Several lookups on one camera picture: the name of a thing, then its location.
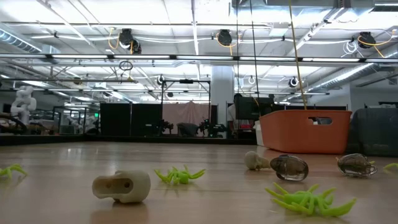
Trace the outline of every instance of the wooden floor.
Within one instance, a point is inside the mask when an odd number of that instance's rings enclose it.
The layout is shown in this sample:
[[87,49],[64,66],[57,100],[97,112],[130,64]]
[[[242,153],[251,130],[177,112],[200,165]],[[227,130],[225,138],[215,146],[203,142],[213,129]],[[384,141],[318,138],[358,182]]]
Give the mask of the wooden floor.
[[[256,146],[76,142],[0,147],[0,167],[20,163],[29,173],[13,172],[0,182],[0,223],[396,223],[398,175],[382,167],[398,159],[371,158],[379,172],[370,179],[342,176],[335,156],[300,155],[310,166],[303,182],[283,182],[273,171],[247,171],[243,156],[257,151],[268,158],[278,152]],[[154,169],[166,172],[187,164],[206,174],[189,185],[167,186]],[[143,203],[121,205],[97,199],[91,183],[98,175],[141,169],[151,190]],[[317,192],[337,187],[334,206],[358,198],[340,218],[306,217],[271,202],[264,190],[277,182],[289,192],[320,184]]]

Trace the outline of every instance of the white column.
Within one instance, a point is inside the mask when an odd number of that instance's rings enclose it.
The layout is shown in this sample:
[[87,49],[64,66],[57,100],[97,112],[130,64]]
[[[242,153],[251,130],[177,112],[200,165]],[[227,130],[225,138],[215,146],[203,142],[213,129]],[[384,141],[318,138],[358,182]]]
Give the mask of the white column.
[[233,103],[234,72],[232,66],[213,66],[211,68],[211,104],[218,105],[218,123],[227,127],[226,103]]

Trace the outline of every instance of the transparent capsule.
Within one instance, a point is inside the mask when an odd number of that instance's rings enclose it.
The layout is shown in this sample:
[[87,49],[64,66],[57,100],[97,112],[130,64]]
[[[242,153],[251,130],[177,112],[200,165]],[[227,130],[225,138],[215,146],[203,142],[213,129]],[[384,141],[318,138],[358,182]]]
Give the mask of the transparent capsule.
[[360,153],[341,157],[337,165],[340,172],[349,177],[369,177],[377,172],[377,167]]
[[301,181],[307,177],[309,172],[305,161],[287,154],[274,158],[270,165],[281,180]]

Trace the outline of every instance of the orange storage tub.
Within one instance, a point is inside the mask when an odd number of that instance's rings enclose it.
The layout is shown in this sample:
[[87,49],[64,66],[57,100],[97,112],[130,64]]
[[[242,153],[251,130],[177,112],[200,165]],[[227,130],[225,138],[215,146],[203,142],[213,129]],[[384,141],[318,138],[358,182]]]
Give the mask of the orange storage tub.
[[351,111],[283,110],[260,117],[265,147],[289,153],[342,154]]

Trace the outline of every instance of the bin handle cutout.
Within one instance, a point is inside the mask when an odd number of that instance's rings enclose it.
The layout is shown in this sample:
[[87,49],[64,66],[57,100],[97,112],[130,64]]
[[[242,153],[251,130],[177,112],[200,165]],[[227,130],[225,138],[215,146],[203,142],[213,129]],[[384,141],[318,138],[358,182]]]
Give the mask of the bin handle cutout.
[[333,120],[329,117],[308,117],[308,122],[313,125],[331,125]]

